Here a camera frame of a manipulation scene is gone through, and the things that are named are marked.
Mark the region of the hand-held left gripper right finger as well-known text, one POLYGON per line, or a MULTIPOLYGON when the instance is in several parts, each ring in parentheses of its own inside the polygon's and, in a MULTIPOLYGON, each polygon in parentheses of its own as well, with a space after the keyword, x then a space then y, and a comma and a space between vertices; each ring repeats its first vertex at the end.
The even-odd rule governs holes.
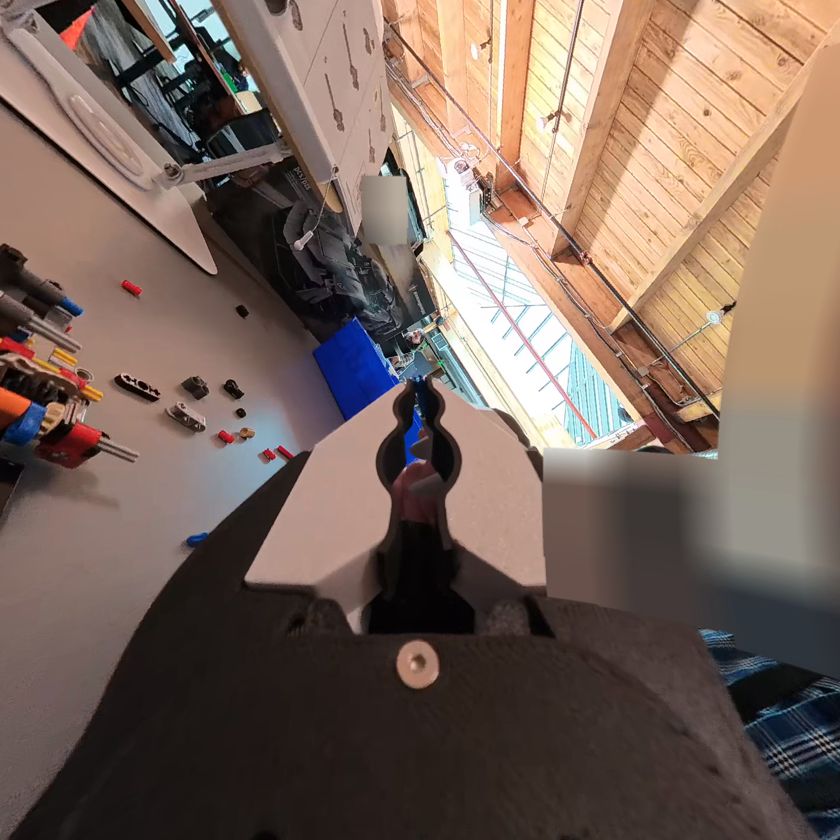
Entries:
POLYGON ((545 593, 542 479, 538 452, 518 422, 474 406, 444 386, 435 429, 453 450, 444 499, 455 545, 453 583, 478 616, 500 602, 545 593))

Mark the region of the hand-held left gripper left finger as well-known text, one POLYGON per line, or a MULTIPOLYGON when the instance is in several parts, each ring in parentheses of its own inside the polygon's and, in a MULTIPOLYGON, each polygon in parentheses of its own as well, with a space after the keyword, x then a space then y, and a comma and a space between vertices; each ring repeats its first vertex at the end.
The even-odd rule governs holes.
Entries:
POLYGON ((314 447, 245 574, 249 589, 333 600, 362 630, 382 588, 376 553, 414 406, 413 387, 397 385, 314 447))

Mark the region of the multicoloured lego assembly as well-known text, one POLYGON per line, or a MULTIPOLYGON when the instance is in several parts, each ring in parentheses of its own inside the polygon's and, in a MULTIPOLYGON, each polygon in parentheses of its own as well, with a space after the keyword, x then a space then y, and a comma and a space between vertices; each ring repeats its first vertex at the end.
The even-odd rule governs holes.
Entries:
POLYGON ((77 469, 96 455, 134 464, 139 454, 86 421, 102 399, 77 361, 72 335, 83 309, 58 282, 28 268, 11 245, 1 246, 2 444, 32 448, 37 458, 77 469))

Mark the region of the blue plastic bin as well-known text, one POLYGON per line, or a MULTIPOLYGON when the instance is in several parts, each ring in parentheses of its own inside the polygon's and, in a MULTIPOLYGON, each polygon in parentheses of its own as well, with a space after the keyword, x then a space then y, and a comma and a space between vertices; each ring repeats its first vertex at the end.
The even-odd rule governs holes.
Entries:
POLYGON ((312 355, 344 421, 392 388, 405 384, 357 318, 343 325, 312 355))

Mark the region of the dark printed poster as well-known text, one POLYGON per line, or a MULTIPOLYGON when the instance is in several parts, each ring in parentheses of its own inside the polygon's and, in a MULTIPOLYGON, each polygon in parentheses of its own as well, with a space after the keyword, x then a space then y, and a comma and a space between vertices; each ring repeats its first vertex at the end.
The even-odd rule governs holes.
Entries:
POLYGON ((387 343, 436 311, 412 244, 367 245, 322 204, 295 158, 206 197, 225 234, 319 341, 358 319, 387 343))

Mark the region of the white ceiling unit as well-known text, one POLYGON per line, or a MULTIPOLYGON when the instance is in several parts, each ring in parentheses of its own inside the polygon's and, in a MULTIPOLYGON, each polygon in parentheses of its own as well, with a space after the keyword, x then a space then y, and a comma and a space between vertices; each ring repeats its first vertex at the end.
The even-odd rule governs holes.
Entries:
POLYGON ((494 200, 493 175, 482 172, 465 157, 455 158, 448 165, 448 173, 455 188, 458 211, 469 226, 482 222, 494 200))

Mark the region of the blue plaid shirt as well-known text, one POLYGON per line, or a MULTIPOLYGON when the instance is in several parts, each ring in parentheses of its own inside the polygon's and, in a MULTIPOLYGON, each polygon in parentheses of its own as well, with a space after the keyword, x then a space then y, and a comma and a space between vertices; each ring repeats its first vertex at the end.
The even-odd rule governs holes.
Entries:
POLYGON ((772 776, 820 838, 838 839, 838 679, 747 653, 729 633, 700 635, 772 776))

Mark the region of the orange traffic cone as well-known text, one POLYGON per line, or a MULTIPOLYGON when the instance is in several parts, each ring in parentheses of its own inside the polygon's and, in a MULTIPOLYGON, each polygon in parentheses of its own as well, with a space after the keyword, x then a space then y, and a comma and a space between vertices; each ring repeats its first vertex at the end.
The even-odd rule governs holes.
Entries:
POLYGON ((78 1, 67 7, 68 23, 60 30, 59 37, 70 51, 77 50, 96 4, 96 1, 78 1))

